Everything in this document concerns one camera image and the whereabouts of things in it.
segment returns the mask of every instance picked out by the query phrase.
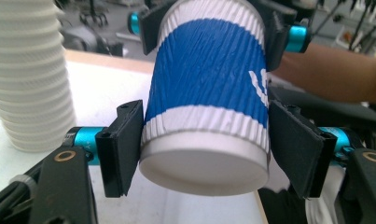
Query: white table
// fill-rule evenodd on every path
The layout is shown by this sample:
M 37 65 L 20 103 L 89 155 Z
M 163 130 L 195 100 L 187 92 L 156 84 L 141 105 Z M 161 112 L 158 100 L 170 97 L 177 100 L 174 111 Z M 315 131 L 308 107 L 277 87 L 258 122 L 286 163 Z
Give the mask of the white table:
M 82 63 L 87 60 L 82 57 L 68 60 L 67 65 L 77 126 L 109 126 L 118 105 L 137 99 L 146 105 L 151 64 L 128 61 L 126 65 L 124 61 L 110 66 L 101 60 L 103 56 L 96 62 L 105 67 Z M 23 174 L 48 154 L 16 150 L 0 122 L 0 190 L 10 178 Z M 137 170 L 127 197 L 107 199 L 99 167 L 90 167 L 90 172 L 100 223 L 267 223 L 256 192 L 231 197 L 188 195 L 159 187 Z

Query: rippled cup sleeve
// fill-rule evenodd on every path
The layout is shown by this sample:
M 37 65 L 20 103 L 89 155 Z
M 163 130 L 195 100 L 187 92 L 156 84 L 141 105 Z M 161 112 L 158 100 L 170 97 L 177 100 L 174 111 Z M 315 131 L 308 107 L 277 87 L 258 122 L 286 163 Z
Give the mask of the rippled cup sleeve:
M 147 178 L 203 195 L 245 193 L 267 182 L 263 33 L 243 0 L 189 0 L 170 9 L 143 130 Z

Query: cup bottom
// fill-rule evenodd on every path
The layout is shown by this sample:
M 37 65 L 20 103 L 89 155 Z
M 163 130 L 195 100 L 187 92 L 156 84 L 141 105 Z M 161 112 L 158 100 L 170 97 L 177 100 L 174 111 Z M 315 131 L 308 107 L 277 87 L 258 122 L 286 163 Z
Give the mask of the cup bottom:
M 236 136 L 200 131 L 151 140 L 142 148 L 140 170 L 167 189 L 208 196 L 251 192 L 269 179 L 265 150 Z

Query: floor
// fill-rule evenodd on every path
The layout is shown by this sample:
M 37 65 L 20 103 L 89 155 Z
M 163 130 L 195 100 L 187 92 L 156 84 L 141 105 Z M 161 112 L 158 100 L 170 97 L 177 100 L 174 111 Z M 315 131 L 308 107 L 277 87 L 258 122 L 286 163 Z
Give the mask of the floor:
M 130 3 L 135 3 L 138 6 L 126 6 L 121 4 L 115 4 L 115 2 L 121 0 L 108 0 L 108 1 L 99 1 L 97 0 L 98 4 L 101 4 L 108 8 L 109 12 L 106 14 L 109 24 L 104 27 L 99 27 L 95 23 L 91 22 L 91 27 L 94 29 L 102 38 L 111 41 L 121 41 L 124 44 L 124 48 L 126 53 L 124 54 L 125 58 L 135 59 L 135 60 L 142 60 L 142 61 L 149 61 L 154 62 L 156 59 L 156 53 L 152 52 L 149 55 L 144 55 L 142 51 L 142 45 L 140 41 L 132 40 L 130 37 L 130 33 L 127 30 L 127 17 L 130 12 L 140 8 L 141 5 L 140 1 L 129 1 Z M 68 6 L 64 9 L 65 12 L 65 19 L 69 21 L 69 23 L 73 26 L 82 25 L 79 21 L 79 11 L 77 10 L 78 1 L 72 6 Z M 326 6 L 329 9 L 332 9 L 336 6 L 337 0 L 326 0 Z M 346 4 L 341 5 L 337 12 L 347 15 L 349 13 L 349 2 Z M 315 31 L 318 25 L 324 20 L 327 16 L 325 11 L 317 11 L 313 20 L 313 30 Z M 327 46 L 334 46 L 335 45 L 335 38 L 337 34 L 340 32 L 342 25 L 329 20 L 319 35 L 317 35 L 313 42 L 321 45 Z M 119 38 L 117 37 L 117 33 L 123 34 L 128 38 Z M 267 187 L 278 190 L 281 188 L 285 188 L 288 186 L 287 178 L 285 177 L 284 172 L 278 167 L 278 165 L 272 159 L 270 164 L 271 170 L 271 179 L 267 185 Z

